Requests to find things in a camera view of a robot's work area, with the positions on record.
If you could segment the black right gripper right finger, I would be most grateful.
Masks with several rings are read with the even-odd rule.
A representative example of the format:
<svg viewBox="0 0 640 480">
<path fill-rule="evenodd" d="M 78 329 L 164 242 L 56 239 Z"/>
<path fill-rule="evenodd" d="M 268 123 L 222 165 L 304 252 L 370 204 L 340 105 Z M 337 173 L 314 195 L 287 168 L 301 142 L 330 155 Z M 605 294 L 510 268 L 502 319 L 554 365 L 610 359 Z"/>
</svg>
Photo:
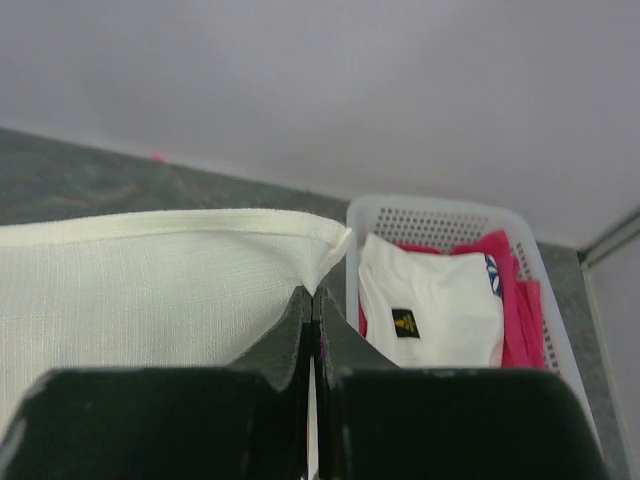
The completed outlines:
<svg viewBox="0 0 640 480">
<path fill-rule="evenodd" d="M 583 409 L 531 369 L 402 369 L 312 300 L 322 479 L 604 479 Z"/>
</svg>

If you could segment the cream cloth napkin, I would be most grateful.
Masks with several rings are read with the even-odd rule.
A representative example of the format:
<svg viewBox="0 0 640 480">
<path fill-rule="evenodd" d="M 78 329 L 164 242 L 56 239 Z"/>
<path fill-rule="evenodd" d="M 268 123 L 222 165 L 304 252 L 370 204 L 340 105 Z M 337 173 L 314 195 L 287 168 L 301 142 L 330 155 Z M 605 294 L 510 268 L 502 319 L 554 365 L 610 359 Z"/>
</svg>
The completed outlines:
<svg viewBox="0 0 640 480">
<path fill-rule="evenodd" d="M 152 211 L 1 230 L 1 409 L 65 367 L 228 363 L 351 230 L 295 211 Z"/>
</svg>

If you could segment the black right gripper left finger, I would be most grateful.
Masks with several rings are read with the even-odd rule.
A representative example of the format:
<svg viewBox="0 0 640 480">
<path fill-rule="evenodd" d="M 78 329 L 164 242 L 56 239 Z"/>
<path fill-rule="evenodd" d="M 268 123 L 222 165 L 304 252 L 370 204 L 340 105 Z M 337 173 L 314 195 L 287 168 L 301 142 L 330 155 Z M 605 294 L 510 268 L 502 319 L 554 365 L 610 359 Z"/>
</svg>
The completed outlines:
<svg viewBox="0 0 640 480">
<path fill-rule="evenodd" d="M 5 479 L 303 479 L 312 299 L 217 367 L 54 369 L 1 443 Z"/>
</svg>

